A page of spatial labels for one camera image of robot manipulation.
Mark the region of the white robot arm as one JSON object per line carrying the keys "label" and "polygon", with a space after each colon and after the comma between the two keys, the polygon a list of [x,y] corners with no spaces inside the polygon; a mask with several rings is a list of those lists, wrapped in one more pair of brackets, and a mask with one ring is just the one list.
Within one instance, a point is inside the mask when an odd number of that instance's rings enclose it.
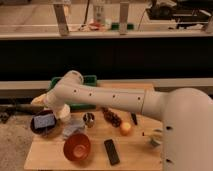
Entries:
{"label": "white robot arm", "polygon": [[213,171],[213,99],[195,88],[171,92],[85,86],[67,72],[44,99],[56,115],[71,103],[140,113],[163,124],[163,171]]}

